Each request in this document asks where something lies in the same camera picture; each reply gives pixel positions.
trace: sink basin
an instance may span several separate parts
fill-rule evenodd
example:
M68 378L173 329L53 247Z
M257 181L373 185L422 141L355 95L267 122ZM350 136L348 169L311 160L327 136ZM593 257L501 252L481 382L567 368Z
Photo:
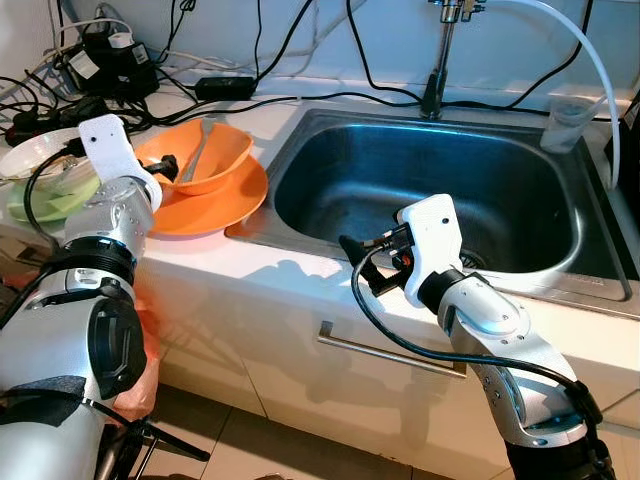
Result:
M469 271L505 291L640 316L637 273L586 145L550 155L540 135L310 110L267 171L264 205L227 235L345 259L340 235L377 238L398 209L448 193Z

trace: power adapter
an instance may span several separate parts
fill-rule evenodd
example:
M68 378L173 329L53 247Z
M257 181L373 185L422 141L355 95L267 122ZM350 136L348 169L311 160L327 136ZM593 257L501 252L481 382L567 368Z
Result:
M198 100L250 100L256 91L253 77L206 77L193 88Z

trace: white bowl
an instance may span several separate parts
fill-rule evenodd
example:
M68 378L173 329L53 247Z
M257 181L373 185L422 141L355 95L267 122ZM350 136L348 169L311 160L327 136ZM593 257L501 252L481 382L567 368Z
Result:
M64 148L65 143L80 134L77 128L64 128L43 133L12 148L0 159L0 179L25 184L32 171L47 158ZM95 171L87 157L73 159L75 166L64 169L57 163L45 170L38 181L38 190L64 195L86 183L95 176Z

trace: orange bowl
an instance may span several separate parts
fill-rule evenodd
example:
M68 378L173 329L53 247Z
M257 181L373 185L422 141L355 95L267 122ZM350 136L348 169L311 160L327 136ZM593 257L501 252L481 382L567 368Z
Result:
M138 159L146 166L159 162L164 155L174 155L178 178L195 155L202 141L202 120L196 119L168 129L136 148ZM247 158L253 139L249 134L223 123L216 123L209 134L196 165L193 180L173 184L162 175L158 182L184 195L203 195L224 187L229 174Z

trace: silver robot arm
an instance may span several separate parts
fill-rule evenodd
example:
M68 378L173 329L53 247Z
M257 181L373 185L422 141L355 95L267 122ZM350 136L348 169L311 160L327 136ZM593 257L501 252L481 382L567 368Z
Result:
M479 274L462 273L462 237L451 197L434 195L410 205L398 223L373 241L340 240L355 266L354 295L369 320L414 353L471 365L518 480L614 479L595 429L602 417L588 389L562 354L533 330L522 305ZM371 258L380 251L394 256L398 274L384 278L375 271ZM437 314L455 353L427 350L389 330L366 305L360 275L374 295L399 286L410 304Z
M86 403L25 392L111 407L146 365L132 285L161 190L117 117L79 131L103 184L69 217L48 276L0 330L0 394L10 400L0 416L2 480L93 479L106 417Z

